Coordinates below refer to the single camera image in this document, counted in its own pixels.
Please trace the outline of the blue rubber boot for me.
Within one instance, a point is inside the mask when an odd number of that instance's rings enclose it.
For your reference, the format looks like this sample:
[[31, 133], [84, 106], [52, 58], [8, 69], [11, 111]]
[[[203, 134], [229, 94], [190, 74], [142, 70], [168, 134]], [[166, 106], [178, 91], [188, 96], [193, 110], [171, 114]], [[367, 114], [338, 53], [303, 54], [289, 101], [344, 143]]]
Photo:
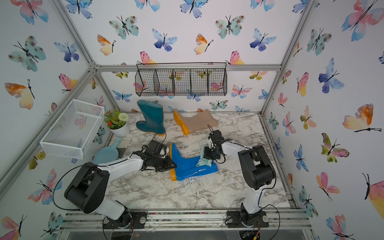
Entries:
[[212, 163], [210, 167], [206, 165], [197, 167], [200, 156], [183, 158], [174, 143], [170, 145], [170, 157], [177, 166], [175, 169], [170, 170], [172, 181], [182, 181], [192, 177], [217, 173], [219, 171], [218, 166], [215, 163]]

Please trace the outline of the mint green fluffy cloth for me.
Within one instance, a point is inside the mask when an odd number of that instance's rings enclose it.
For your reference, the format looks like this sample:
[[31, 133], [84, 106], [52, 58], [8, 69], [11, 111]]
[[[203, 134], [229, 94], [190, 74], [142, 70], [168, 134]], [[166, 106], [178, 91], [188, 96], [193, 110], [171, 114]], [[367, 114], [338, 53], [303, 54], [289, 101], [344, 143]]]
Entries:
[[196, 167], [202, 167], [202, 166], [212, 166], [212, 160], [209, 160], [205, 157], [205, 147], [207, 145], [202, 146], [201, 152], [200, 152], [200, 159], [198, 160], [198, 163], [196, 164]]

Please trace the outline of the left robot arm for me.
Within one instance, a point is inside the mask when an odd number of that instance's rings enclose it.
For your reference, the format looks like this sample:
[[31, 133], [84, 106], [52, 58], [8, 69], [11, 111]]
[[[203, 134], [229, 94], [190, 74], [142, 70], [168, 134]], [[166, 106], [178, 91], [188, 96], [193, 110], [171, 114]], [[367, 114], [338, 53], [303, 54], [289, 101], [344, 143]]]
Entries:
[[96, 213], [127, 225], [132, 218], [130, 210], [106, 197], [108, 185], [128, 173], [147, 170], [166, 172], [175, 168], [177, 165], [167, 154], [167, 147], [152, 140], [129, 157], [102, 165], [89, 162], [80, 166], [64, 197], [83, 213]]

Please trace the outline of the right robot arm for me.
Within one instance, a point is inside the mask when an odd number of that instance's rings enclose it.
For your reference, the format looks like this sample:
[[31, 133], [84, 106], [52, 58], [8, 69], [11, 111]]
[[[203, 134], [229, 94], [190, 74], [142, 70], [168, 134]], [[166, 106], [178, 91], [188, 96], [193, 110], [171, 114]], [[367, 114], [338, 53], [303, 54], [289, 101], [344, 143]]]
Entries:
[[272, 189], [272, 181], [276, 179], [276, 171], [264, 147], [261, 145], [248, 147], [232, 139], [225, 139], [219, 130], [212, 131], [208, 140], [204, 157], [216, 161], [229, 156], [238, 160], [243, 178], [249, 186], [242, 203], [243, 209], [249, 215], [260, 212], [264, 190]]

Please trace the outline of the teal green rubber boot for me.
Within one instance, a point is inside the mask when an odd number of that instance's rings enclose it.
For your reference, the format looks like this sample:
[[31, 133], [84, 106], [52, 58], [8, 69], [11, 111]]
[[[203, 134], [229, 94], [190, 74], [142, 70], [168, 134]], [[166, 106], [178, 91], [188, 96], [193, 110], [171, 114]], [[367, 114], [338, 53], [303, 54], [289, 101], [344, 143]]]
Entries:
[[138, 100], [137, 104], [145, 120], [136, 122], [136, 127], [143, 132], [164, 136], [166, 130], [164, 127], [163, 106], [146, 100]]

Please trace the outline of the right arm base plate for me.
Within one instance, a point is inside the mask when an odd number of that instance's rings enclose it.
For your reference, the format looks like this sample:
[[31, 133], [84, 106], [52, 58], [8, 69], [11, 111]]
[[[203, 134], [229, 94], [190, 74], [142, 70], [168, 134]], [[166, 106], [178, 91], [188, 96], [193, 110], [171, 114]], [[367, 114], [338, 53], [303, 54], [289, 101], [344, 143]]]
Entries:
[[269, 219], [266, 212], [249, 214], [245, 210], [227, 211], [225, 225], [229, 228], [268, 228]]

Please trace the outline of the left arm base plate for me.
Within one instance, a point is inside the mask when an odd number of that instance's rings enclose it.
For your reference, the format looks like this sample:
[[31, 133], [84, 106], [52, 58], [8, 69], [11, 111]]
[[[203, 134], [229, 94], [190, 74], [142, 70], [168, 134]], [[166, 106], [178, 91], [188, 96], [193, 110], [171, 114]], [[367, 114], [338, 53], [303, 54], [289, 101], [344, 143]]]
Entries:
[[147, 222], [147, 212], [124, 212], [118, 220], [106, 218], [103, 220], [104, 230], [136, 230], [144, 229]]

